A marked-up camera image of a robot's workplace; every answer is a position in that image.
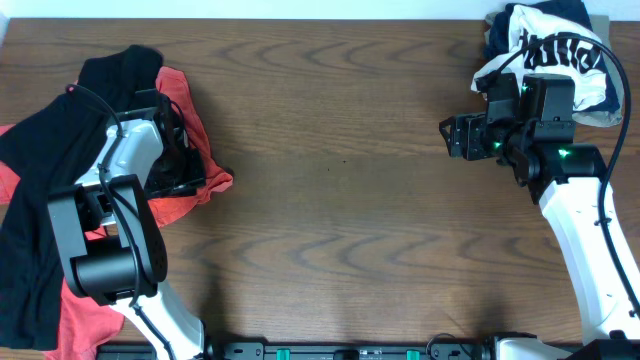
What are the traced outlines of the grey garment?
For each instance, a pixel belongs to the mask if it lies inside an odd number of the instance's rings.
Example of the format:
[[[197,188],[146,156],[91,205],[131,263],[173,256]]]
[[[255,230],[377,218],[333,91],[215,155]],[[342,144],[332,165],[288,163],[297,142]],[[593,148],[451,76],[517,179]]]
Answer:
[[[593,32],[600,38],[599,42],[609,47],[610,43],[610,21],[605,15],[590,15]],[[622,96],[623,88],[621,76],[615,70],[613,61],[603,54],[604,64],[611,77],[613,86],[619,98],[620,109],[614,112],[606,111],[575,111],[573,109],[573,119],[581,124],[595,127],[611,127],[619,124],[622,120]]]

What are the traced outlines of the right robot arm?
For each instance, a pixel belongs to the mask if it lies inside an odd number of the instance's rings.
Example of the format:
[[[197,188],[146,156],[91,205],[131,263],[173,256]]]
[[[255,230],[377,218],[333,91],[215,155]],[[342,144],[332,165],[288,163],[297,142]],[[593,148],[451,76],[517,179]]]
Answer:
[[[528,189],[560,246],[577,299],[582,346],[568,350],[525,333],[495,334],[476,359],[636,359],[639,287],[633,259],[594,145],[574,141],[575,84],[565,75],[501,74],[483,112],[451,116],[439,131],[453,158],[494,158]]]

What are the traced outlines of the white printed t-shirt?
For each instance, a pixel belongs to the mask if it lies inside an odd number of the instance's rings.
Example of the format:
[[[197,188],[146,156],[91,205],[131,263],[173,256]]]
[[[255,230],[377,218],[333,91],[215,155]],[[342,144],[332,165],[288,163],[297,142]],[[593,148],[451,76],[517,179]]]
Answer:
[[[516,75],[519,85],[527,74],[571,77],[575,83],[575,111],[587,111],[605,100],[606,73],[598,69],[600,62],[604,64],[602,50],[584,40],[588,37],[599,41],[593,31],[519,3],[510,17],[508,31],[509,51],[487,60],[474,74],[473,91],[479,92],[476,79],[504,66],[507,72]]]

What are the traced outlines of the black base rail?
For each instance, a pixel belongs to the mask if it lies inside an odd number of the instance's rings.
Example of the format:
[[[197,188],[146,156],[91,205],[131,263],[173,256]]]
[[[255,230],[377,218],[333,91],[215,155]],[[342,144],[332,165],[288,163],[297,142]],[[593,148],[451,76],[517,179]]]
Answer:
[[[424,359],[637,359],[637,340],[596,340],[584,347],[555,348],[533,338],[502,339],[483,345],[446,340],[420,346],[264,345],[230,343],[206,355],[222,360],[424,360]]]

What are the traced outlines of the black t-shirt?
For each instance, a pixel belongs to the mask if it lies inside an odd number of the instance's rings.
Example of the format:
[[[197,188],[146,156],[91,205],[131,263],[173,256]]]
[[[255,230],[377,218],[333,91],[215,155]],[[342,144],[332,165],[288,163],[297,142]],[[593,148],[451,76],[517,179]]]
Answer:
[[[127,50],[84,64],[76,85],[85,87],[122,112],[136,91],[157,89],[163,65],[155,50]],[[1,138],[1,159],[19,181],[1,226],[1,292],[14,314],[31,326],[57,322],[58,286],[66,282],[49,218],[51,191],[69,186],[93,164],[106,136],[102,114],[64,92],[50,105],[18,123]]]

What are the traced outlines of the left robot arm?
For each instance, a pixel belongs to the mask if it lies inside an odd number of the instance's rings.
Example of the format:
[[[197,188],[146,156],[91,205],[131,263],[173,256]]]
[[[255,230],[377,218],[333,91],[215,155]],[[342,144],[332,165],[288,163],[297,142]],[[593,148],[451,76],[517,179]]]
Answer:
[[[188,196],[205,183],[179,106],[156,89],[135,92],[117,112],[93,91],[72,98],[102,114],[105,143],[74,184],[50,192],[47,208],[71,292],[128,318],[155,359],[210,359],[210,340],[167,280],[164,240],[149,199]]]

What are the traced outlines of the red t-shirt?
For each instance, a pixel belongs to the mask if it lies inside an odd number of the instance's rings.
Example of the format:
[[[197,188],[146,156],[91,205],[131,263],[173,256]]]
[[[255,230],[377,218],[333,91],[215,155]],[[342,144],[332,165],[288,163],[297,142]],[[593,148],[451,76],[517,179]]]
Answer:
[[[157,89],[176,102],[184,112],[189,148],[203,157],[206,184],[195,195],[151,200],[149,206],[158,226],[169,225],[185,216],[196,205],[204,204],[214,192],[222,192],[233,183],[233,177],[212,158],[209,138],[197,114],[191,98],[186,75],[176,69],[163,67],[156,78]],[[1,292],[1,345],[14,349],[34,349],[45,342],[44,353],[48,359],[94,359],[97,346],[103,344],[122,329],[124,316],[89,298],[72,294],[65,282],[58,286],[56,299],[59,305],[47,305],[47,310],[60,313],[57,322],[46,321],[31,326],[28,320],[20,320],[9,303],[16,290]]]

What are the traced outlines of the navy blue garment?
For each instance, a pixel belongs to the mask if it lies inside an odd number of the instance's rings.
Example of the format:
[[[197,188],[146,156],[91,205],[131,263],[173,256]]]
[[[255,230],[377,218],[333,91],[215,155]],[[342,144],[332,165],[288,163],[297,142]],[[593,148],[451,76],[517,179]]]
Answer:
[[[509,20],[516,5],[517,2],[507,3],[502,12],[487,15],[486,22],[490,25],[490,29],[486,33],[486,45],[483,50],[483,55],[487,60],[492,60],[509,51]],[[529,4],[529,7],[538,9],[544,14],[577,23],[590,31],[593,30],[592,21],[581,0],[542,1]],[[611,77],[602,62],[598,64],[598,69],[606,73],[606,98],[603,102],[587,108],[587,111],[617,111],[620,109],[620,103]]]

